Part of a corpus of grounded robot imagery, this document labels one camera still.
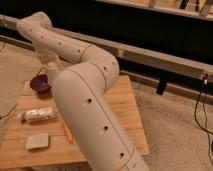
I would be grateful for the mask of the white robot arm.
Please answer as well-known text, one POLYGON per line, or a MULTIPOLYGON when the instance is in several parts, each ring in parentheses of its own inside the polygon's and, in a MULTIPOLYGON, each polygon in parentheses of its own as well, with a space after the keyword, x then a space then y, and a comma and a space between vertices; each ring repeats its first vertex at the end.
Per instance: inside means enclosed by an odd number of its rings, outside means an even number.
POLYGON ((36 12, 16 24, 32 42, 59 113, 93 171, 150 171, 136 145, 105 101, 119 77, 108 51, 52 30, 47 14, 36 12))

